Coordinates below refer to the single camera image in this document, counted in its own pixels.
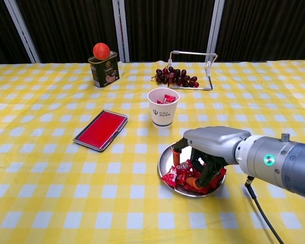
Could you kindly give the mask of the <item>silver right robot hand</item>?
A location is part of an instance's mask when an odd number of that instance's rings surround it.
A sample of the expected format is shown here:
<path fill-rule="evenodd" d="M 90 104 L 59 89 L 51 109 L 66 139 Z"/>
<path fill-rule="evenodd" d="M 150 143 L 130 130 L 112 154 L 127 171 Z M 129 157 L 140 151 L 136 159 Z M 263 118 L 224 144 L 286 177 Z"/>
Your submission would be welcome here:
<path fill-rule="evenodd" d="M 186 182 L 196 189 L 201 189 L 207 186 L 224 166 L 238 164 L 235 158 L 236 148 L 250 136 L 249 131 L 225 126 L 187 130 L 182 139 L 172 146 L 173 164 L 180 164 L 182 149 L 190 146 L 190 162 L 200 172 L 200 176 L 188 177 Z"/>

